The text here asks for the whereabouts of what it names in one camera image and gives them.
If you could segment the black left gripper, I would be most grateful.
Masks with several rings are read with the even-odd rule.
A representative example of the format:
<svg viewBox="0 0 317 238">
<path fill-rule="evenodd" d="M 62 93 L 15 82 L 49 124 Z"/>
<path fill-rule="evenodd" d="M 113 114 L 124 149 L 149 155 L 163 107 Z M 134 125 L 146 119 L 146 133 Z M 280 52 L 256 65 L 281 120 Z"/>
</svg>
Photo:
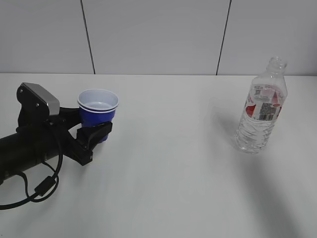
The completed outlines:
<svg viewBox="0 0 317 238">
<path fill-rule="evenodd" d="M 58 116 L 43 122 L 30 121 L 21 109 L 15 149 L 32 165 L 61 154 L 84 166 L 92 161 L 92 150 L 112 131 L 112 122 L 81 127 L 74 139 L 69 130 L 80 123 L 79 108 L 60 107 Z"/>
</svg>

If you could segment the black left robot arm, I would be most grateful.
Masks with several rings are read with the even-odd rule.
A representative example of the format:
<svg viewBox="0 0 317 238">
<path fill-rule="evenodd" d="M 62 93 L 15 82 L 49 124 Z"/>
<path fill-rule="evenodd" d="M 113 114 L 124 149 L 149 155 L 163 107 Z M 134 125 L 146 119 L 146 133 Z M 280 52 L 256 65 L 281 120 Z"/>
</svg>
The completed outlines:
<svg viewBox="0 0 317 238">
<path fill-rule="evenodd" d="M 14 171 L 25 171 L 59 154 L 84 166 L 93 159 L 93 149 L 112 130 L 111 122 L 69 130 L 81 123 L 78 108 L 60 108 L 59 114 L 41 116 L 21 109 L 16 133 L 0 140 L 0 180 Z"/>
</svg>

